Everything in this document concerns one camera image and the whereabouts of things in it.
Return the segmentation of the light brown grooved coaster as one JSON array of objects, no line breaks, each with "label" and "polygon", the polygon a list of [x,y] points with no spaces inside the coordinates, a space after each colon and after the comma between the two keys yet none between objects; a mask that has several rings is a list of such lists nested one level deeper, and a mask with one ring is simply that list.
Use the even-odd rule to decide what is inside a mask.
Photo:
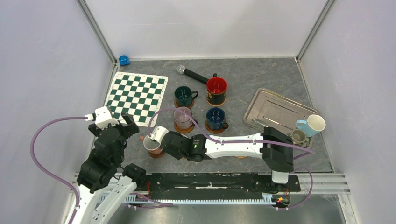
[{"label": "light brown grooved coaster", "polygon": [[193,125],[191,125],[189,128],[187,128],[187,129],[181,129],[181,128],[179,128],[178,126],[177,126],[177,123],[174,121],[174,128],[175,128],[175,130],[177,131],[177,132],[179,132],[179,133],[189,133],[189,132],[191,132],[194,128],[195,128],[195,125],[193,124]]}]

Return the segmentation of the salmon pink white mug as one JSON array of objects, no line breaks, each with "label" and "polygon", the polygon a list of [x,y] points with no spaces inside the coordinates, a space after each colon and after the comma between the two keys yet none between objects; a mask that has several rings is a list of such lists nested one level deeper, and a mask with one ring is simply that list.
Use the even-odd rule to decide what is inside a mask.
[{"label": "salmon pink white mug", "polygon": [[156,150],[156,151],[162,151],[161,145],[160,143],[156,142],[156,141],[152,141],[151,139],[149,139],[148,136],[141,136],[140,140],[143,142],[143,146],[146,148],[146,150]]}]

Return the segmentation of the lilac cup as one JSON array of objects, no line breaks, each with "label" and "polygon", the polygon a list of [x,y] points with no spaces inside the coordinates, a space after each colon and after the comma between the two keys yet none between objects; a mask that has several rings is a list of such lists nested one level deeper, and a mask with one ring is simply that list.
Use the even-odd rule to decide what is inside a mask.
[{"label": "lilac cup", "polygon": [[174,122],[177,129],[188,130],[195,126],[190,117],[192,118],[192,111],[188,107],[179,107],[174,112]]}]

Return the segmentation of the brown grooved wooden coaster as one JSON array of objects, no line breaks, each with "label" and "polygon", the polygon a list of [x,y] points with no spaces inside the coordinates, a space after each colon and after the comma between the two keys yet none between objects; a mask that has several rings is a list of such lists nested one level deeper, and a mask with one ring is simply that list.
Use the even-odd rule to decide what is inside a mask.
[{"label": "brown grooved wooden coaster", "polygon": [[178,102],[177,102],[177,100],[175,99],[175,100],[174,100],[174,106],[175,106],[176,108],[179,108],[179,107],[187,107],[187,108],[191,109],[191,108],[194,106],[194,100],[192,100],[192,102],[191,102],[191,104],[190,104],[189,106],[185,106],[185,105],[179,105]]}]

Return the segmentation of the reddish brown grooved coaster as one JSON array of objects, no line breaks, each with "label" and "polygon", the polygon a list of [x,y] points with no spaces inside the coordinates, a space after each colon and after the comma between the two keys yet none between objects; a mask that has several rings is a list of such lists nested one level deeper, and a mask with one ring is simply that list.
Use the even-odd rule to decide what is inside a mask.
[{"label": "reddish brown grooved coaster", "polygon": [[213,130],[209,127],[208,123],[205,122],[205,127],[206,127],[207,131],[209,131],[210,133],[220,134],[220,133],[224,132],[229,127],[229,125],[227,123],[224,123],[222,128],[220,128],[218,130]]}]

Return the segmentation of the dark blue mug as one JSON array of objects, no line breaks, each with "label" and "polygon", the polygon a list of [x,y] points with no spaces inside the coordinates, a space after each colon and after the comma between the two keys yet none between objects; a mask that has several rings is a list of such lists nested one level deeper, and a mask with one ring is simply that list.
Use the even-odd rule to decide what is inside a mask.
[{"label": "dark blue mug", "polygon": [[229,127],[225,112],[218,107],[213,107],[207,111],[206,125],[210,131],[225,130]]}]

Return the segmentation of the dark green mug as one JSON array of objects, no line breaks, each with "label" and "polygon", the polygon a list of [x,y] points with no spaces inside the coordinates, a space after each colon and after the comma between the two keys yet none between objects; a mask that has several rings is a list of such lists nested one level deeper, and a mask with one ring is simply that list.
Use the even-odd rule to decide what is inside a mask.
[{"label": "dark green mug", "polygon": [[189,106],[196,97],[197,91],[192,91],[188,86],[179,86],[174,91],[174,97],[179,105]]}]

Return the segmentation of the small grey cup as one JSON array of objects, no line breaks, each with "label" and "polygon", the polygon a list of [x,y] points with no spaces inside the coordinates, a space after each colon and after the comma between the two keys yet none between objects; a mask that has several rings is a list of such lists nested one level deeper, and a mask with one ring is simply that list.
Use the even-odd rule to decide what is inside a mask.
[{"label": "small grey cup", "polygon": [[302,131],[300,129],[295,129],[290,134],[290,137],[292,139],[293,144],[301,146],[301,147],[308,146],[309,138],[306,136],[304,131]]}]

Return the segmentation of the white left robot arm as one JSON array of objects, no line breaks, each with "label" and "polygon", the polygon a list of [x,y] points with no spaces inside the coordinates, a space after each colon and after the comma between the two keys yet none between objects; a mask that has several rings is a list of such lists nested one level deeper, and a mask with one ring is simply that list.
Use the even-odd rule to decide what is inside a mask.
[{"label": "white left robot arm", "polygon": [[94,123],[88,129],[96,140],[88,159],[80,167],[77,177],[78,205],[70,216],[70,224],[108,223],[127,195],[143,189],[147,184],[146,171],[130,164],[123,169],[115,188],[97,205],[110,180],[121,168],[127,139],[140,131],[132,115],[124,112],[121,116],[126,125],[111,115],[96,114],[92,117]]}]

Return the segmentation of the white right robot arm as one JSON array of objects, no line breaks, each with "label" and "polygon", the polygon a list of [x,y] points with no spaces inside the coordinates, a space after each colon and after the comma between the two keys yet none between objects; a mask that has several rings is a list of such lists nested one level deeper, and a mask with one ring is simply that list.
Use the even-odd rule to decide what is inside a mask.
[{"label": "white right robot arm", "polygon": [[291,137],[272,127],[246,136],[220,137],[203,134],[188,138],[178,132],[158,126],[152,139],[160,143],[162,151],[180,160],[202,162],[227,156],[246,156],[262,159],[271,169],[270,185],[275,190],[289,183],[294,170]]}]

